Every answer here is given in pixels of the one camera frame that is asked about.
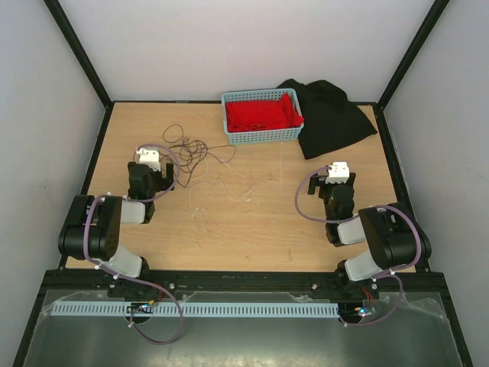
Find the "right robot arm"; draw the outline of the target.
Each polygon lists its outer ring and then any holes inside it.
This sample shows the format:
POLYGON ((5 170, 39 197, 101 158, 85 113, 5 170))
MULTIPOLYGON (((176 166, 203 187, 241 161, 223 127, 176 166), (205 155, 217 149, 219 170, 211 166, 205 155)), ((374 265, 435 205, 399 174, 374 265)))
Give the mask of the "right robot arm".
POLYGON ((338 263, 334 288, 342 297, 358 292, 361 281, 424 265, 432 254, 427 235, 403 203, 369 206, 354 213, 355 178, 354 173, 335 176, 327 167, 312 173, 307 184, 307 193, 316 193, 325 208, 323 219, 310 220, 325 224, 329 243, 335 247, 368 245, 360 255, 338 263))

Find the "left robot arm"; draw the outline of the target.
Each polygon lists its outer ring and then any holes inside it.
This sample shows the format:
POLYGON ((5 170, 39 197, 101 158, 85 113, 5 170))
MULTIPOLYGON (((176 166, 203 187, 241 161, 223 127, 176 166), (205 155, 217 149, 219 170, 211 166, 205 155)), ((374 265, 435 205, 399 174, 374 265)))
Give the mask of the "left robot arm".
POLYGON ((148 224, 154 215, 155 198, 174 188, 174 166, 162 171, 152 164, 128 163, 128 197, 92 195, 73 198, 58 237, 61 255, 86 260, 95 268, 125 275, 125 286, 135 296, 148 294, 153 278, 147 260, 126 249, 120 240, 123 224, 148 224))

